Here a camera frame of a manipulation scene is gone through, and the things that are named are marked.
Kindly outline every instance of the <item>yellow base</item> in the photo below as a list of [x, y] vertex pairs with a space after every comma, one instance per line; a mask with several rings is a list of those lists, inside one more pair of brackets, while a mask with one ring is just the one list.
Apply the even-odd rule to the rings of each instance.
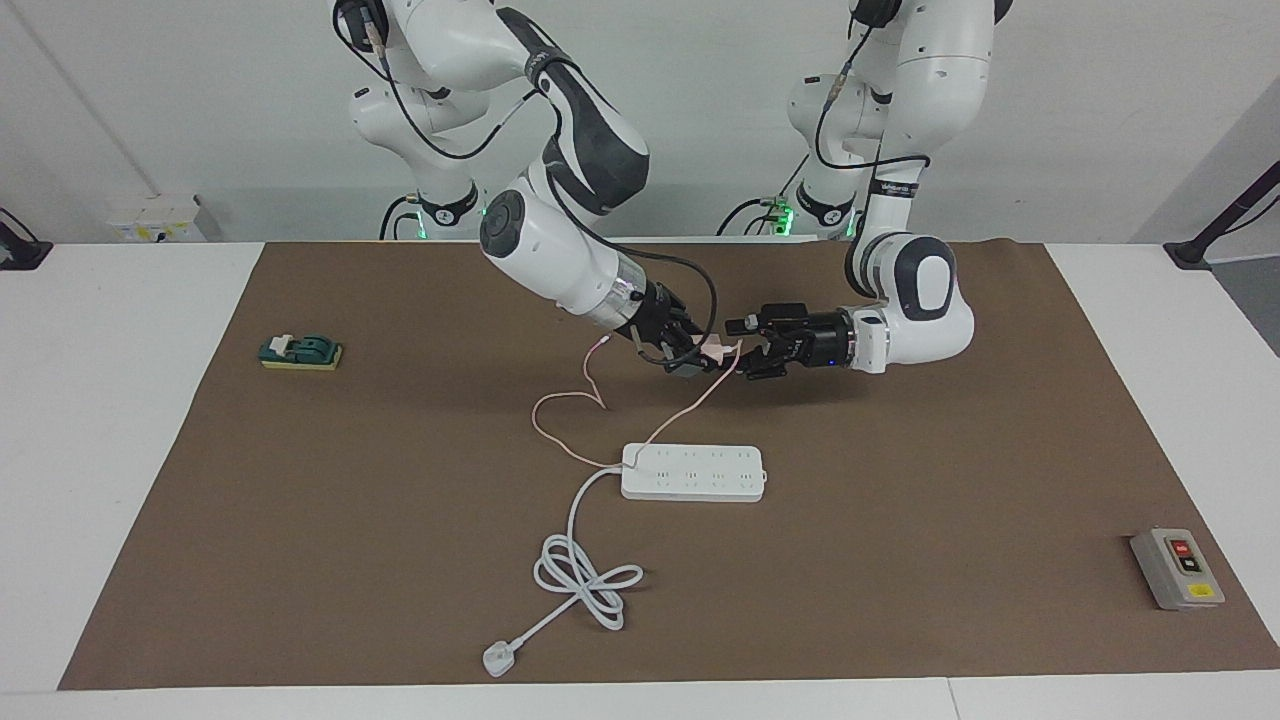
[[338, 363], [342, 361], [342, 346], [338, 346], [338, 351], [333, 354], [333, 363], [328, 365], [307, 365], [303, 363], [271, 363], [270, 360], [260, 360], [264, 368], [271, 370], [320, 370], [320, 372], [333, 372], [338, 369]]

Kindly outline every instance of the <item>power strip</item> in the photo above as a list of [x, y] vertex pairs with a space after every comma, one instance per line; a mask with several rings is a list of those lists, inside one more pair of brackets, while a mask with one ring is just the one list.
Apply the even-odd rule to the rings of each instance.
[[[640, 448], [639, 459], [636, 452]], [[622, 448], [622, 497], [685, 502], [758, 502], [764, 497], [760, 450], [735, 445], [650, 445]]]

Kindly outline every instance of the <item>pink cable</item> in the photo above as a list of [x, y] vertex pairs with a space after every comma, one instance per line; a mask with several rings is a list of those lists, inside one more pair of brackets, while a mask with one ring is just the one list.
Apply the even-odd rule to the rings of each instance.
[[617, 468], [618, 465], [617, 464], [604, 465], [596, 462], [595, 460], [588, 460], [586, 457], [582, 457], [581, 455], [570, 450], [570, 447], [564, 445], [562, 439], [548, 433], [541, 428], [541, 425], [538, 424], [538, 409], [541, 407], [543, 404], [547, 402], [548, 400], [556, 400], [558, 397], [585, 397], [599, 405], [600, 410], [608, 410], [609, 407], [608, 405], [604, 404], [604, 397], [600, 396], [600, 388], [596, 387], [595, 380], [591, 379], [591, 372], [588, 369], [588, 364], [591, 361], [591, 355], [595, 355], [595, 351], [599, 350], [605, 342], [609, 342], [609, 336], [604, 336], [600, 340], [595, 341], [595, 345], [593, 345], [591, 348], [586, 351], [586, 357], [582, 357], [582, 377], [585, 377], [586, 382], [591, 384], [591, 392], [577, 391], [577, 392], [554, 392], [552, 395], [544, 395], [541, 400], [534, 404], [534, 411], [532, 415], [530, 416], [530, 419], [534, 421], [534, 429], [538, 430], [538, 434], [561, 446], [561, 450], [567, 452], [570, 457], [577, 460], [579, 462], [585, 462], [593, 468], [600, 468], [602, 470], [604, 468]]
[[[593, 345], [591, 348], [586, 351], [586, 356], [582, 357], [582, 377], [585, 377], [586, 382], [591, 384], [591, 392], [576, 391], [576, 392], [556, 392], [556, 393], [552, 393], [552, 395], [545, 395], [538, 402], [534, 404], [534, 411], [532, 411], [531, 418], [530, 418], [532, 420], [532, 423], [534, 423], [534, 429], [538, 430], [538, 434], [540, 434], [544, 438], [547, 438], [547, 439], [554, 442], [556, 445], [558, 445], [561, 447], [561, 450], [563, 450], [566, 454], [568, 454], [570, 457], [577, 460], [579, 462], [585, 462], [588, 465], [591, 465], [593, 468], [600, 468], [600, 469], [620, 468], [620, 466], [622, 466], [622, 464], [621, 462], [614, 462], [613, 465], [604, 465], [602, 462], [596, 462], [594, 460], [589, 460], [589, 459], [582, 457], [581, 455], [573, 452], [572, 450], [570, 450], [570, 447], [567, 445], [564, 445], [563, 441], [561, 441], [558, 437], [548, 433], [547, 430], [544, 430], [541, 428], [541, 425], [538, 424], [538, 410], [543, 406], [544, 402], [547, 402], [549, 400], [556, 400], [556, 398], [559, 398], [559, 397], [585, 397], [585, 398], [595, 402], [596, 405], [599, 405], [602, 410], [608, 410], [609, 407], [604, 404], [604, 397], [600, 395], [600, 388], [595, 384], [595, 380], [591, 378], [591, 373], [588, 369], [588, 364], [591, 361], [591, 355], [594, 355], [595, 351], [599, 350], [600, 346], [603, 346], [608, 341], [609, 341], [609, 336], [604, 336], [600, 340], [595, 341], [595, 345]], [[721, 383], [723, 383], [726, 379], [728, 379], [730, 375], [733, 374], [733, 372], [737, 369], [739, 360], [741, 360], [741, 354], [742, 354], [742, 341], [739, 341], [737, 346], [733, 348], [733, 363], [728, 366], [728, 369], [724, 370], [724, 373], [721, 374], [721, 377], [717, 378], [714, 383], [712, 383], [712, 387], [707, 388], [707, 392], [704, 392], [701, 395], [701, 397], [698, 398], [698, 401], [695, 401], [689, 407], [685, 407], [680, 413], [676, 413], [675, 415], [672, 415], [671, 418], [668, 418], [666, 423], [658, 425], [658, 429], [654, 430], [653, 434], [649, 436], [649, 439], [646, 439], [644, 442], [644, 445], [640, 446], [640, 450], [636, 451], [636, 457], [640, 457], [640, 451], [643, 451], [644, 448], [646, 448], [650, 445], [653, 445], [653, 441], [663, 430], [666, 430], [668, 427], [671, 427], [672, 423], [675, 423], [676, 420], [678, 420], [678, 419], [684, 418], [685, 415], [692, 413], [694, 410], [698, 410], [698, 407], [700, 407], [701, 404], [705, 402], [707, 398], [710, 397], [713, 392], [716, 392], [716, 388], [718, 388], [721, 386]]]
[[728, 366], [728, 370], [724, 370], [724, 373], [719, 378], [716, 378], [716, 382], [712, 383], [712, 387], [707, 388], [707, 392], [704, 392], [703, 396], [699, 397], [696, 402], [694, 402], [689, 407], [685, 407], [680, 413], [676, 413], [675, 415], [668, 418], [666, 423], [658, 425], [658, 429], [654, 430], [652, 436], [649, 436], [649, 439], [644, 441], [644, 445], [641, 445], [640, 448], [636, 450], [636, 460], [640, 460], [640, 454], [644, 452], [644, 448], [653, 445], [653, 441], [658, 437], [659, 433], [662, 433], [662, 430], [666, 430], [676, 420], [684, 418], [685, 415], [692, 413], [694, 410], [698, 410], [698, 407], [708, 397], [710, 397], [713, 392], [716, 392], [716, 388], [718, 388], [721, 383], [724, 382], [726, 378], [733, 374], [733, 370], [737, 369], [737, 361], [741, 359], [741, 354], [742, 354], [742, 341], [737, 341], [737, 346], [733, 347], [733, 364]]

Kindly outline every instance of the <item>black stand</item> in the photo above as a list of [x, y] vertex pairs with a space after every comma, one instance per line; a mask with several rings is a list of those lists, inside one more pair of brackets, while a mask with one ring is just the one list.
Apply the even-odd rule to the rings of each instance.
[[9, 225], [0, 223], [0, 247], [9, 251], [9, 259], [0, 263], [0, 270], [35, 270], [54, 249], [52, 242], [27, 242]]
[[1184, 270], [1208, 270], [1210, 264], [1204, 261], [1204, 252], [1213, 242], [1222, 237], [1231, 225], [1244, 217], [1260, 200], [1267, 196], [1271, 190], [1280, 184], [1280, 163], [1271, 165], [1271, 169], [1262, 173], [1262, 177], [1249, 186], [1243, 195], [1231, 202], [1231, 206], [1222, 210], [1222, 214], [1213, 219], [1207, 228], [1201, 231], [1194, 240], [1187, 242], [1166, 242], [1165, 252], [1172, 258], [1174, 264]]

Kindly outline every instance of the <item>switch box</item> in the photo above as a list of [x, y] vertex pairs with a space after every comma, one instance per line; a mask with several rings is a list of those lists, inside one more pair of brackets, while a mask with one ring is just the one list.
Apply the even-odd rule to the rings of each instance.
[[1226, 601], [1190, 530], [1155, 528], [1129, 538], [1156, 605], [1198, 610]]
[[214, 217], [195, 196], [118, 199], [108, 224], [122, 242], [210, 242], [221, 237]]

